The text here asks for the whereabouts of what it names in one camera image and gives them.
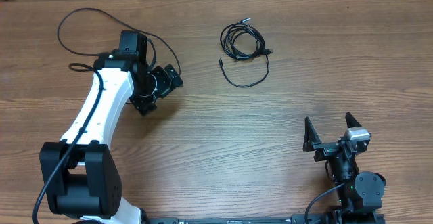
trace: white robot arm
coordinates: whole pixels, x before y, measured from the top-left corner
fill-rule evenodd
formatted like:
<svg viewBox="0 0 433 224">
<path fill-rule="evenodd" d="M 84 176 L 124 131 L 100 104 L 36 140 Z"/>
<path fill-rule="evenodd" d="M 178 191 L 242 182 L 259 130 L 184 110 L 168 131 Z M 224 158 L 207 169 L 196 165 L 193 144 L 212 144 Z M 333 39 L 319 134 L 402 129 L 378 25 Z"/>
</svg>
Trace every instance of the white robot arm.
<svg viewBox="0 0 433 224">
<path fill-rule="evenodd" d="M 147 64 L 148 41 L 152 44 L 139 32 L 122 31 L 119 50 L 102 53 L 95 60 L 93 69 L 97 73 L 72 126 L 60 142 L 47 142 L 42 147 L 39 158 L 44 182 L 53 174 L 46 191 L 52 213 L 110 224 L 148 222 L 142 209 L 122 197 L 122 182 L 110 154 L 113 132 L 128 99 L 141 114 L 146 114 L 156 109 L 157 98 L 164 98 L 183 84 L 171 64 L 165 68 L 152 68 L 154 61 L 151 66 Z M 100 93 L 101 82 L 104 90 Z M 83 126 L 98 94 L 93 115 Z M 80 131 L 83 134 L 77 141 Z M 65 152 L 70 152 L 65 165 L 54 172 Z M 85 167 L 86 174 L 69 173 L 68 169 L 77 166 Z"/>
</svg>

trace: coiled black cable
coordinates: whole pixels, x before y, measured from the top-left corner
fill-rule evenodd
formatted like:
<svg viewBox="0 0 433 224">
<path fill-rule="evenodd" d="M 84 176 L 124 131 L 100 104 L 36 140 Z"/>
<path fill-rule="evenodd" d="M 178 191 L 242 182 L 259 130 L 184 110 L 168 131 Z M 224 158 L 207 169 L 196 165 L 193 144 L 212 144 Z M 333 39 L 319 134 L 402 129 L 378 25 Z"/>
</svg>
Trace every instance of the coiled black cable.
<svg viewBox="0 0 433 224">
<path fill-rule="evenodd" d="M 223 51 L 229 57 L 231 57 L 233 59 L 236 59 L 239 61 L 244 61 L 244 60 L 256 58 L 260 55 L 266 56 L 266 67 L 267 67 L 266 74 L 259 81 L 251 83 L 249 85 L 237 85 L 237 84 L 233 83 L 225 74 L 223 60 L 221 58 L 219 58 L 219 66 L 221 67 L 221 71 L 223 72 L 225 79 L 227 79 L 227 81 L 229 81 L 229 83 L 231 83 L 232 85 L 239 87 L 239 88 L 252 87 L 252 86 L 255 86 L 255 85 L 264 81 L 264 79 L 268 76 L 268 73 L 269 73 L 268 55 L 273 52 L 271 49 L 265 48 L 265 40 L 263 39 L 263 36 L 257 31 L 257 29 L 255 29 L 253 26 L 251 26 L 249 24 L 246 24 L 246 22 L 249 19 L 250 18 L 246 18 L 246 19 L 241 20 L 235 24 L 228 25 L 227 27 L 225 27 L 223 29 L 223 31 L 221 32 L 221 35 L 219 37 L 219 41 L 221 43 L 221 47 L 223 48 Z M 256 50 L 252 54 L 245 54 L 235 47 L 236 39 L 240 35 L 243 35 L 243 34 L 249 34 L 256 39 Z"/>
</svg>

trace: table surface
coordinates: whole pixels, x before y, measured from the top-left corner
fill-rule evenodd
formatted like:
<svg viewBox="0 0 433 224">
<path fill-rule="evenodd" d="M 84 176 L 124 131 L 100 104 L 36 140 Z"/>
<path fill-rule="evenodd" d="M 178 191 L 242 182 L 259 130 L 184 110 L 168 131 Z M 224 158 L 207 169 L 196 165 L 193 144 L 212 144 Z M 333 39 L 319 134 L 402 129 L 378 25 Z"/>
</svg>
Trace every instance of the table surface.
<svg viewBox="0 0 433 224">
<path fill-rule="evenodd" d="M 81 108 L 90 73 L 64 50 L 60 20 L 96 7 L 163 37 L 182 65 L 183 88 L 140 116 L 125 106 L 112 140 L 123 195 L 151 217 L 277 217 L 305 211 L 332 186 L 325 163 L 302 151 L 304 118 L 323 141 L 345 129 L 344 113 L 373 135 L 357 156 L 362 171 L 387 180 L 380 213 L 387 223 L 433 218 L 433 0 L 99 0 L 0 3 L 0 222 L 30 223 L 43 186 L 39 150 L 57 141 Z M 222 51 L 224 26 L 252 18 L 265 61 L 233 62 Z M 124 29 L 105 16 L 77 13 L 62 28 L 70 48 L 118 47 Z M 175 63 L 154 39 L 158 64 Z M 249 40 L 243 41 L 248 46 Z M 337 204 L 336 195 L 311 212 Z M 49 212 L 41 223 L 71 223 Z"/>
</svg>

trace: black mounting plate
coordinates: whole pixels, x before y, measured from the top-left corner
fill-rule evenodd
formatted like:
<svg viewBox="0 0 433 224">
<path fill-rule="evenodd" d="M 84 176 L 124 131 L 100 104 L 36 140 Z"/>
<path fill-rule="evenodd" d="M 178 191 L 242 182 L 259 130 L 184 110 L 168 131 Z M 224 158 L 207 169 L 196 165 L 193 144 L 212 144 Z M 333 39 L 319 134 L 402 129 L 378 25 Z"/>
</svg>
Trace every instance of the black mounting plate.
<svg viewBox="0 0 433 224">
<path fill-rule="evenodd" d="M 324 215 L 309 214 L 309 223 L 320 224 L 318 220 Z M 211 219 L 181 219 L 151 218 L 150 224 L 303 224 L 304 215 L 291 217 L 257 217 L 257 218 L 211 218 Z"/>
</svg>

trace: black cable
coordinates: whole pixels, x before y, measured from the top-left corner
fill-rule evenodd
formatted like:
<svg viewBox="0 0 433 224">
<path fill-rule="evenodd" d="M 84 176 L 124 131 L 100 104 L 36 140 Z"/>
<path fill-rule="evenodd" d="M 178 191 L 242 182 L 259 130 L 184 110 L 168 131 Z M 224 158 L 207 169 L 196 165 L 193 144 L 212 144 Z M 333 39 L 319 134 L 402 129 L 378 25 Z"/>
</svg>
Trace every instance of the black cable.
<svg viewBox="0 0 433 224">
<path fill-rule="evenodd" d="M 150 36 L 153 36 L 153 37 L 159 39 L 160 41 L 162 41 L 162 42 L 163 42 L 163 43 L 168 47 L 168 49 L 171 51 L 171 53 L 172 53 L 173 56 L 175 57 L 176 62 L 177 62 L 177 67 L 179 68 L 179 76 L 181 75 L 181 64 L 179 63 L 179 59 L 177 59 L 177 56 L 176 56 L 175 52 L 173 51 L 173 49 L 171 49 L 170 45 L 168 45 L 167 42 L 165 42 L 164 39 L 162 39 L 162 38 L 159 37 L 158 35 L 154 35 L 154 34 L 152 34 L 152 33 L 149 33 L 149 32 L 146 32 L 146 31 L 139 30 L 138 28 L 134 28 L 134 27 L 130 26 L 129 24 L 127 24 L 127 23 L 125 23 L 125 22 L 123 22 L 123 21 L 120 21 L 118 18 L 114 17 L 113 15 L 109 14 L 108 12 L 105 12 L 105 11 L 100 10 L 100 9 L 97 9 L 97 8 L 92 8 L 92 7 L 78 8 L 78 9 L 76 9 L 76 10 L 70 12 L 68 15 L 66 15 L 66 16 L 63 18 L 63 20 L 59 23 L 59 27 L 58 27 L 58 29 L 57 29 L 57 39 L 58 39 L 60 45 L 62 45 L 62 47 L 63 47 L 64 49 L 66 49 L 67 51 L 69 51 L 70 53 L 73 53 L 73 54 L 76 54 L 76 55 L 83 55 L 83 56 L 98 56 L 98 55 L 99 55 L 99 54 L 80 53 L 80 52 L 73 51 L 73 50 L 67 48 L 67 47 L 62 43 L 62 40 L 60 39 L 60 27 L 62 26 L 63 22 L 66 20 L 66 18 L 68 18 L 69 16 L 71 16 L 73 13 L 75 13 L 75 12 L 79 12 L 79 11 L 95 11 L 95 12 L 101 12 L 101 13 L 107 15 L 108 17 L 110 17 L 111 19 L 113 19 L 114 21 L 116 21 L 117 23 L 119 23 L 119 24 L 121 24 L 121 25 L 123 25 L 123 26 L 125 26 L 125 27 L 127 27 L 127 28 L 129 28 L 129 29 L 131 29 L 131 30 L 134 30 L 135 32 L 140 32 L 140 33 L 142 33 L 142 34 L 150 35 Z M 152 45 L 152 48 L 154 49 L 154 59 L 152 60 L 152 64 L 155 64 L 155 62 L 154 62 L 154 61 L 155 61 L 155 47 L 154 47 L 154 44 L 152 43 L 152 41 L 150 41 L 150 44 Z"/>
<path fill-rule="evenodd" d="M 343 186 L 344 186 L 344 183 L 342 183 L 342 184 L 340 184 L 340 185 L 338 185 L 338 186 L 335 186 L 335 187 L 333 187 L 333 188 L 327 190 L 326 192 L 320 194 L 320 195 L 317 196 L 313 201 L 311 201 L 310 204 L 308 205 L 308 207 L 307 207 L 306 210 L 305 210 L 305 216 L 304 216 L 304 217 L 305 217 L 305 224 L 309 224 L 309 211 L 310 211 L 310 208 L 313 206 L 313 204 L 316 203 L 316 201 L 320 200 L 320 199 L 321 199 L 322 197 L 324 197 L 325 195 L 327 195 L 327 194 L 333 192 L 334 190 L 339 189 L 339 188 L 341 188 L 341 187 L 343 187 Z"/>
<path fill-rule="evenodd" d="M 74 66 L 80 66 L 86 69 L 79 69 L 79 68 L 73 68 Z M 99 74 L 99 72 L 95 69 L 93 69 L 91 66 L 88 66 L 86 64 L 79 64 L 79 63 L 71 63 L 69 64 L 69 69 L 76 71 L 76 72 L 88 72 L 88 71 L 93 71 L 98 79 L 99 79 L 99 91 L 97 92 L 97 96 L 95 99 L 95 102 L 93 103 L 92 108 L 90 109 L 89 114 L 86 117 L 86 120 L 84 121 L 82 127 L 78 130 L 78 134 L 76 135 L 74 141 L 70 144 L 68 150 L 66 150 L 65 154 L 62 156 L 62 158 L 60 159 L 59 163 L 57 164 L 57 166 L 55 166 L 54 171 L 52 172 L 52 174 L 49 176 L 48 180 L 45 182 L 45 185 L 43 186 L 41 193 L 39 193 L 39 196 L 36 200 L 35 203 L 35 207 L 33 208 L 33 223 L 34 224 L 38 224 L 38 210 L 39 210 L 39 206 L 41 205 L 43 196 L 45 195 L 45 192 L 47 191 L 47 188 L 49 186 L 49 184 L 53 181 L 54 177 L 57 175 L 57 173 L 59 172 L 60 168 L 65 167 L 68 163 L 66 161 L 66 159 L 69 158 L 69 155 L 71 153 L 71 151 L 74 149 L 74 146 L 78 143 L 81 135 L 85 132 L 87 125 L 89 124 L 89 121 L 91 119 L 91 117 L 93 116 L 93 113 L 96 110 L 96 107 L 101 99 L 101 95 L 102 95 L 102 91 L 104 90 L 104 82 L 102 81 L 102 76 Z"/>
<path fill-rule="evenodd" d="M 155 46 L 154 46 L 154 43 L 152 42 L 152 40 L 150 38 L 147 38 L 147 41 L 149 41 L 150 45 L 152 46 L 152 49 L 154 50 L 154 57 L 152 58 L 152 63 L 147 68 L 149 71 L 151 71 L 152 68 L 154 68 L 155 63 L 156 63 L 156 51 L 155 51 Z"/>
<path fill-rule="evenodd" d="M 356 168 L 355 164 L 353 164 L 352 159 L 349 157 L 349 155 L 347 154 L 347 151 L 343 149 L 344 152 L 344 156 L 346 157 L 346 160 L 349 162 L 349 165 L 351 167 L 353 167 L 353 170 L 355 171 L 355 173 L 358 171 L 358 169 Z"/>
<path fill-rule="evenodd" d="M 268 73 L 269 73 L 268 55 L 270 53 L 272 53 L 272 50 L 265 48 L 265 40 L 263 39 L 263 36 L 257 31 L 257 29 L 255 29 L 253 26 L 251 26 L 249 24 L 246 24 L 246 22 L 248 20 L 249 20 L 249 18 L 246 18 L 246 19 L 241 20 L 235 24 L 228 25 L 227 27 L 225 27 L 223 29 L 223 31 L 221 32 L 221 35 L 219 37 L 219 41 L 221 43 L 221 47 L 223 48 L 223 51 L 229 57 L 231 57 L 233 59 L 236 59 L 239 61 L 244 61 L 244 60 L 256 58 L 260 55 L 266 56 L 267 71 L 266 71 L 265 76 L 263 78 L 261 78 L 261 80 L 256 81 L 254 83 L 251 83 L 249 85 L 237 85 L 237 84 L 233 83 L 225 74 L 223 60 L 221 58 L 219 58 L 219 66 L 221 67 L 221 71 L 223 72 L 225 79 L 227 79 L 227 81 L 229 81 L 229 83 L 231 83 L 232 85 L 239 87 L 239 88 L 252 87 L 252 86 L 255 86 L 255 85 L 261 83 L 262 81 L 264 81 L 264 79 L 268 76 Z M 240 35 L 243 35 L 243 34 L 249 34 L 256 39 L 256 50 L 252 54 L 245 54 L 235 47 L 236 39 Z"/>
<path fill-rule="evenodd" d="M 325 163 L 326 176 L 329 180 L 331 180 L 331 182 L 335 183 L 336 182 L 335 178 L 333 178 L 333 177 L 331 178 L 331 176 L 329 175 L 329 170 L 327 168 L 328 164 L 329 164 L 329 161 L 327 160 Z"/>
<path fill-rule="evenodd" d="M 99 224 L 102 223 L 100 221 L 96 221 L 96 220 L 81 220 L 81 221 L 77 221 L 76 223 L 73 224 Z"/>
</svg>

